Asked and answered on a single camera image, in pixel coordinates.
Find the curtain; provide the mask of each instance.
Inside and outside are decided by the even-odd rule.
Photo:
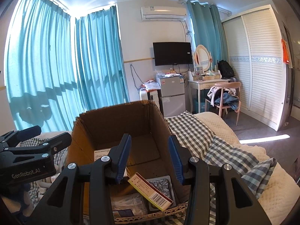
[[[70,16],[49,0],[21,0],[6,44],[6,86],[17,129],[72,130],[84,111],[71,58]]]
[[[87,110],[128,102],[117,10],[76,20],[77,75]]]
[[[198,2],[187,3],[195,32],[195,44],[203,45],[211,52],[213,67],[217,61],[228,61],[228,50],[225,33],[222,27],[218,8],[215,5],[202,6]]]

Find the refrigerator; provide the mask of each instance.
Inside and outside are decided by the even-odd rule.
[[[185,82],[183,76],[157,77],[160,111],[164,117],[174,117],[185,111]]]

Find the metal bolt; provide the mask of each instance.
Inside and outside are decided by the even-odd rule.
[[[232,169],[232,166],[230,164],[225,164],[224,165],[224,169],[226,170],[231,170]]]
[[[199,158],[198,157],[191,157],[190,161],[191,162],[199,162]]]
[[[109,160],[110,160],[109,156],[103,156],[103,157],[101,157],[101,161],[103,161],[103,162],[108,162]]]
[[[68,165],[68,169],[74,169],[76,167],[76,164],[75,163],[70,163]]]

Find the sliding closet door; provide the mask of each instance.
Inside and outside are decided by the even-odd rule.
[[[250,111],[277,125],[281,119],[286,86],[278,22],[270,9],[245,14],[243,19],[252,60]]]
[[[248,108],[251,95],[251,67],[247,35],[241,17],[223,23],[229,52],[229,63],[241,82],[241,105]]]

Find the fridge door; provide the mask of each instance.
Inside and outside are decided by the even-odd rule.
[[[185,93],[185,82],[183,76],[159,78],[161,96],[176,96]]]
[[[185,96],[161,97],[164,117],[174,117],[185,112]]]

